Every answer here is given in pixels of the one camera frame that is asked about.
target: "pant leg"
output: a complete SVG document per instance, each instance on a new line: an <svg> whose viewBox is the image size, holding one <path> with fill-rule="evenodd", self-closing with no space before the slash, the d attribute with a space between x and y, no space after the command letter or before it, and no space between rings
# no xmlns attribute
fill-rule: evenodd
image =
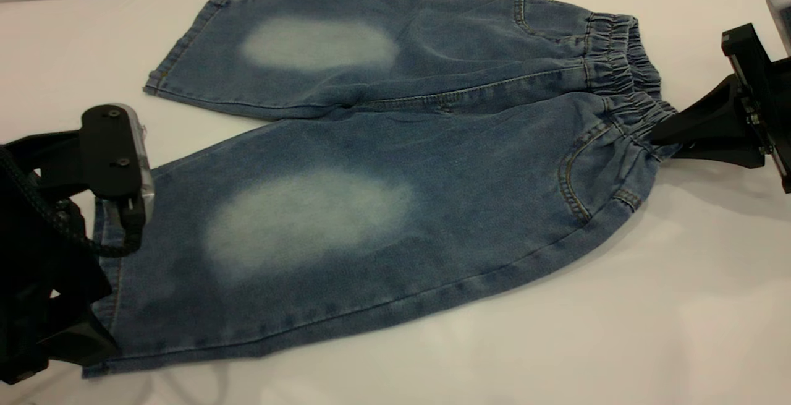
<svg viewBox="0 0 791 405"><path fill-rule="evenodd" d="M494 113L658 88L634 18L551 0L210 0L145 86L263 118Z"/></svg>
<svg viewBox="0 0 791 405"><path fill-rule="evenodd" d="M536 280L647 197L672 114L570 93L497 114L285 120L156 169L142 248L101 261L121 356L93 377L256 357ZM118 244L99 206L95 238Z"/></svg>

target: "stitching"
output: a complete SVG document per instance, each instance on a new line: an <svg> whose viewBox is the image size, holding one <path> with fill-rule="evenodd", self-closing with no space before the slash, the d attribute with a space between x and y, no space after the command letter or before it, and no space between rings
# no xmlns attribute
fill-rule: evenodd
<svg viewBox="0 0 791 405"><path fill-rule="evenodd" d="M591 145L594 140L599 139L606 132L610 131L611 127L611 124L597 124L595 127L582 134L581 137L574 140L574 145L572 146L572 149L575 150L574 153L566 155L561 165L557 168L557 180L560 184L560 191L563 199L582 225L590 221L591 214L586 210L576 193L574 193L571 186L571 168L582 151L588 148L588 145Z"/></svg>
<svg viewBox="0 0 791 405"><path fill-rule="evenodd" d="M181 47L181 50L179 51L178 56L176 56L173 59L173 63L170 64L170 66L167 67L167 69L164 70L164 72L162 72L159 80L156 81L156 87L155 87L156 90L158 90L158 87L160 87L162 85L162 83L164 81L164 78L166 78L166 76L170 74L170 71L173 70L173 67L176 66L178 61L181 60L181 56L183 56L184 53L187 52L187 48L192 46L192 43L195 42L195 39L198 38L198 36L200 36L200 33L203 33L204 28L206 28L206 26L209 24L209 22L211 22L211 19L213 19L214 16L217 15L218 12L220 12L220 8L222 8L222 5L224 5L225 2L226 2L226 0L222 0L221 2L215 3L214 11L210 14L210 16L208 18L206 18L206 21L203 22L203 25L200 25L200 28L198 28L198 30L192 35L192 38L189 39L187 44L184 45L184 47Z"/></svg>
<svg viewBox="0 0 791 405"><path fill-rule="evenodd" d="M627 98L629 98L629 101L630 101L631 103L635 104L635 101L633 100L633 98L631 97L631 95L627 96ZM653 159L655 159L655 160L658 160L659 162L662 162L662 159L660 159L660 157L658 157L658 156L655 154L655 151L652 151L652 150L651 150L651 149L649 149L647 146L645 146L643 143L641 143L640 141L638 141L638 140L637 140L637 138L636 138L634 135L632 135L632 134L631 134L631 132L625 132L625 131L624 131L624 129L622 129L622 128L621 128L621 125L619 124L619 121L618 121L618 119L617 119L617 118L615 118L615 114L613 114L613 108L612 108L612 106L610 105L610 104L611 104L611 101L610 101L609 99L607 99L607 98L602 98L602 102L604 103L604 113L605 113L605 115L607 115L607 117L610 119L610 121L611 121L613 124L615 124L615 127L616 127L616 129L618 129L618 131L619 131L619 132L621 132L621 135L622 135L623 137L625 137L625 138L628 138L629 140L631 140L631 142L632 142L634 145L636 145L636 146L638 146L639 148L642 148L642 149L644 149L645 151L647 151L647 152L648 152L648 154L649 154L649 155L651 155L651 157L652 157Z"/></svg>
<svg viewBox="0 0 791 405"><path fill-rule="evenodd" d="M406 97L406 98L376 99L376 100L373 100L373 101L367 101L367 103L362 103L362 104L390 104L390 103L408 103L408 101L434 101L434 100L436 100L438 98L451 98L451 97L455 97L456 99L458 99L458 96L460 96L460 95L464 95L464 94L470 93L470 92L476 92L477 90L485 90L485 89L491 88L491 87L498 87L500 85L505 85L507 83L513 83L513 82L516 82L516 81L519 81L519 80L524 80L524 79L531 79L531 78L534 78L534 77L538 77L540 75L546 75L546 74L551 74L551 73L556 73L556 72L567 72L568 70L581 69L582 67L583 67L582 65L577 65L577 66L573 66L573 67L566 67L566 69L546 70L545 72L537 72L537 73L528 74L528 75L521 75L519 77L512 77L511 79L505 79L505 80L500 80L500 81L497 81L497 82L487 83L487 84L484 84L484 85L478 85L477 87L469 87L469 88L463 88L461 90L453 90L452 92L436 93L434 95L409 96L409 97Z"/></svg>
<svg viewBox="0 0 791 405"><path fill-rule="evenodd" d="M124 273L121 271L121 267L124 266L124 259L118 259L118 272L116 273L116 298L112 304L112 319L110 321L110 332L115 332L116 330L116 321L118 321L118 307L121 305L121 279L124 277Z"/></svg>
<svg viewBox="0 0 791 405"><path fill-rule="evenodd" d="M104 206L104 200L102 200L101 202L101 208L102 208L102 219L101 219L102 225L101 225L101 237L99 237L99 239L101 239L101 241L104 242L104 237L107 236L107 225L109 223L109 221L107 221L107 208L105 208Z"/></svg>
<svg viewBox="0 0 791 405"><path fill-rule="evenodd" d="M529 27L528 22L525 21L525 0L514 0L514 22L528 34L538 35L536 30Z"/></svg>
<svg viewBox="0 0 791 405"><path fill-rule="evenodd" d="M556 42L579 37L578 34L570 34L568 36L551 36L549 34L545 34L539 30L536 30L535 28L531 27L531 25L528 25L528 22L525 19L525 4L527 3L527 1L528 0L514 0L514 22L516 22L517 26L522 28L522 30L533 36L540 36L540 38L545 38ZM556 0L545 0L545 1L557 3Z"/></svg>
<svg viewBox="0 0 791 405"><path fill-rule="evenodd" d="M243 101L211 101L209 99L199 98L197 96L192 95L183 95L176 92L171 92L170 90L162 90L156 87L152 87L157 92L167 93L169 95L179 96L181 98L188 98L194 101L201 101L202 103L216 103L216 104L242 104L243 106L251 106L253 108L269 108L269 109L287 109L287 108L294 108L293 106L262 106L262 104L252 104L252 103L243 103ZM335 106L334 104L301 104L299 107L305 108L329 108ZM344 104L339 104L338 107L348 107Z"/></svg>
<svg viewBox="0 0 791 405"><path fill-rule="evenodd" d="M615 51L615 38L614 34L616 29L619 27L617 23L611 20L606 20L608 27L607 27L607 51L604 52L604 60L607 63L607 67L610 70L610 74L613 76L613 81L611 85L605 85L606 87L612 87L613 92L616 94L622 94L627 92L632 92L635 89L635 82L633 78L630 76L624 79L617 79L615 70L616 66L614 64L615 58L613 58L613 52ZM627 61L627 67L630 67L628 58L625 59ZM621 80L626 81L627 83L624 85L625 87L629 88L621 88Z"/></svg>
<svg viewBox="0 0 791 405"><path fill-rule="evenodd" d="M588 69L587 57L590 54L591 30L593 29L593 17L588 17L588 24L585 25L585 39L582 42L582 66L585 68L585 87L593 88L591 72Z"/></svg>
<svg viewBox="0 0 791 405"><path fill-rule="evenodd" d="M642 205L642 199L629 190L618 189L612 196L614 199L620 200L628 205L632 211L636 211Z"/></svg>

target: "blue denim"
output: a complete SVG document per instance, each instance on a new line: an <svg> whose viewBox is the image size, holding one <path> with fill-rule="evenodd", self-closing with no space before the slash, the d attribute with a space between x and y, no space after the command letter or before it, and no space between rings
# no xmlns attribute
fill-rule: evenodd
<svg viewBox="0 0 791 405"><path fill-rule="evenodd" d="M634 18L549 0L210 0L151 95L279 119L155 169L102 259L86 377L259 357L536 280L640 207L674 148ZM94 238L122 231L97 204Z"/></svg>

